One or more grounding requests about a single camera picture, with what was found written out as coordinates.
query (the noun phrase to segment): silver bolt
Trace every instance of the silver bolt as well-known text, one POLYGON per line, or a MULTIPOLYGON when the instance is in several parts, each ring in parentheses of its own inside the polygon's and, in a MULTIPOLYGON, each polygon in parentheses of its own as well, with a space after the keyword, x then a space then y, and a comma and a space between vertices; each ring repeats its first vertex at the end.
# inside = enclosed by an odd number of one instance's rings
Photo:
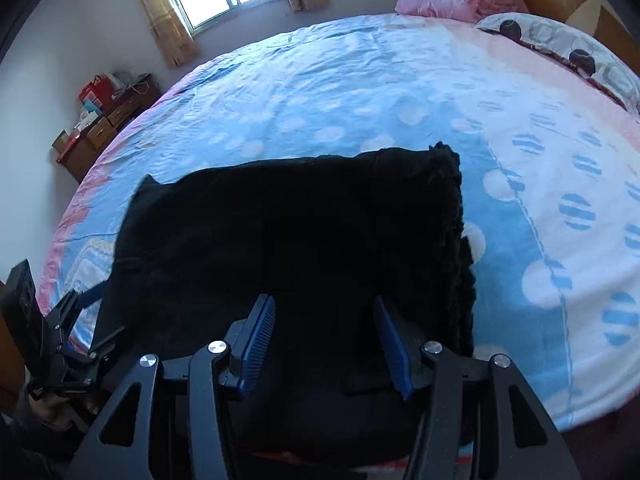
POLYGON ((494 363, 500 368, 509 368, 509 366, 511 366, 511 359, 505 354, 498 354, 494 356, 494 363))
POLYGON ((226 350, 226 343, 224 341, 214 341, 209 343, 209 352, 212 354, 222 354, 226 350))
POLYGON ((430 354, 439 354, 442 352, 442 345, 437 341, 427 341, 424 344, 424 349, 430 354))
POLYGON ((143 368, 151 368, 156 364, 157 361, 158 358, 153 354, 143 355, 140 358, 140 366, 142 366, 143 368))

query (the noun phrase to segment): blue bedspread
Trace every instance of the blue bedspread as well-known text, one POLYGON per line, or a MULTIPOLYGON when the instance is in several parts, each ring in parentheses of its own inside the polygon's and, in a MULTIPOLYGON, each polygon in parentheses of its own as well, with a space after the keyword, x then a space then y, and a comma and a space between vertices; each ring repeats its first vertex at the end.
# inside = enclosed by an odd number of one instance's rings
POLYGON ((580 78, 466 24, 362 16, 281 34, 199 67, 118 136, 62 221, 40 304, 108 276, 146 174, 442 140, 462 164, 476 355, 510 355, 569 428, 640 384, 638 139, 580 78))

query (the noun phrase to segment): black fabric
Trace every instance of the black fabric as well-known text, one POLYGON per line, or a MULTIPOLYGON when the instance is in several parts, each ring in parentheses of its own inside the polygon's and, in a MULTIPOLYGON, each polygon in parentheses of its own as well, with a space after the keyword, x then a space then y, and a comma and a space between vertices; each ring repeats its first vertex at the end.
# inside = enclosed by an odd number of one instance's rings
POLYGON ((142 354, 175 358, 223 338, 271 294, 276 326, 257 389, 231 406, 238 446, 331 465, 407 455, 424 405, 393 390, 372 305, 385 294, 427 337, 472 354, 459 163, 439 143, 252 162, 163 186, 147 177, 94 335, 126 324, 133 336, 108 379, 142 354))

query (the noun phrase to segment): wall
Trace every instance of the wall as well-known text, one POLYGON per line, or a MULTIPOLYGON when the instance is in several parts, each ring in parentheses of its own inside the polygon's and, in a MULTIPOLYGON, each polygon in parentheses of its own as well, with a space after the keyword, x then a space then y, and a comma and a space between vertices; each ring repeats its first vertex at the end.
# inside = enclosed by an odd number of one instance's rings
POLYGON ((103 70, 74 0, 42 0, 0 64, 0 280, 28 258, 37 280, 78 184, 51 143, 78 122, 76 95, 103 70))
POLYGON ((76 123, 76 94, 95 73, 151 72, 167 90, 219 54, 313 23, 393 12, 396 1, 331 0, 325 9, 300 13, 286 0, 263 4, 197 35, 200 58, 169 70, 138 0, 42 0, 0 64, 0 279, 25 257, 36 280, 40 275, 77 187, 54 163, 50 144, 76 123))

